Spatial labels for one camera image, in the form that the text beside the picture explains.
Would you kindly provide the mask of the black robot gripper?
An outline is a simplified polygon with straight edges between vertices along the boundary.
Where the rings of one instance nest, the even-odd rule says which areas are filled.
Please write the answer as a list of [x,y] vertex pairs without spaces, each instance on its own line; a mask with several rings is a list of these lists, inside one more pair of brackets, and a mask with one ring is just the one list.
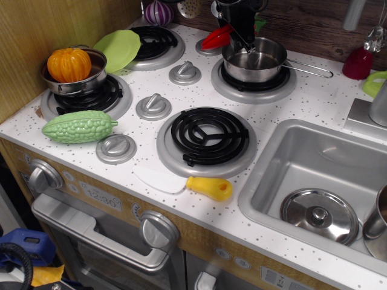
[[263,11],[263,1],[213,1],[210,10],[219,21],[233,28],[230,44],[234,51],[245,49],[251,53],[255,50],[255,15]]

